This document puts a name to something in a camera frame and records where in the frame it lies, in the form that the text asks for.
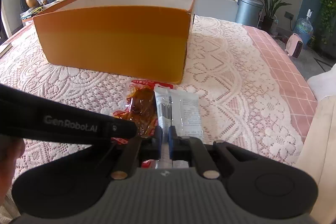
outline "orange cardboard box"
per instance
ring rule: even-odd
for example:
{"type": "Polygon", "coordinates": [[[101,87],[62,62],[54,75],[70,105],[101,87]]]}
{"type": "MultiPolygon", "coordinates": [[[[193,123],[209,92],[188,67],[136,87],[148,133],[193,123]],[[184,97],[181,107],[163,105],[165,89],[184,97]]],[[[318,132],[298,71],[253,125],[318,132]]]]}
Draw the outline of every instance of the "orange cardboard box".
{"type": "Polygon", "coordinates": [[[179,84],[194,0],[64,0],[34,17],[50,63],[179,84]]]}

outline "blue container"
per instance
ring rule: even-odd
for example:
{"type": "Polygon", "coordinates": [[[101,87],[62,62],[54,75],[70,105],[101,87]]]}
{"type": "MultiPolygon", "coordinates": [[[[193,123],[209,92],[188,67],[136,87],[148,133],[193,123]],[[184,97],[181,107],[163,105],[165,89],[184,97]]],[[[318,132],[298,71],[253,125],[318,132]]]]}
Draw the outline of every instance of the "blue container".
{"type": "Polygon", "coordinates": [[[313,26],[311,25],[309,18],[311,17],[312,11],[309,9],[306,18],[300,18],[296,22],[294,33],[296,33],[303,43],[303,48],[307,49],[307,43],[314,33],[313,26]]]}

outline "book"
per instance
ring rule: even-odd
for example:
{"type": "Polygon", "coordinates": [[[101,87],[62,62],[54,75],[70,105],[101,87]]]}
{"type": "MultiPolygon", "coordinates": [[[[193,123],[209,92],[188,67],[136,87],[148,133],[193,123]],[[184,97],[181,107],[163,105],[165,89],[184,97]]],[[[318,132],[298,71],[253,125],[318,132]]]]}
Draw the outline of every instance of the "book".
{"type": "Polygon", "coordinates": [[[12,44],[0,45],[0,58],[12,47],[12,44]]]}

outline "white lace cloth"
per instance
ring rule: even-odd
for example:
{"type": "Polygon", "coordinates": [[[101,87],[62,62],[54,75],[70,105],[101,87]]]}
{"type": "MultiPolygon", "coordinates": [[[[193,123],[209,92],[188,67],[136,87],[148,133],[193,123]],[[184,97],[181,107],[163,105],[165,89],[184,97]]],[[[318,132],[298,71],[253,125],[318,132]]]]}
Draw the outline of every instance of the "white lace cloth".
{"type": "MultiPolygon", "coordinates": [[[[48,63],[33,24],[9,42],[13,48],[0,59],[2,84],[103,114],[122,108],[129,77],[48,63]]],[[[196,16],[177,88],[199,94],[207,143],[226,140],[280,162],[296,161],[302,141],[290,110],[242,25],[196,16]]],[[[83,147],[26,140],[15,178],[83,147]]]]}

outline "finger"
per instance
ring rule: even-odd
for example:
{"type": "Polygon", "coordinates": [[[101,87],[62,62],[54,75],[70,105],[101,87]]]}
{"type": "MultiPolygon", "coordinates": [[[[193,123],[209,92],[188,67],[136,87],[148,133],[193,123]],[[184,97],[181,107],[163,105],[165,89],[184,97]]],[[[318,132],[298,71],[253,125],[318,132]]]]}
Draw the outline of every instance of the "finger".
{"type": "Polygon", "coordinates": [[[21,157],[25,151],[25,147],[23,139],[15,139],[7,150],[7,160],[13,161],[21,157]]]}
{"type": "Polygon", "coordinates": [[[16,160],[0,162],[0,205],[2,205],[15,174],[16,160]]]}

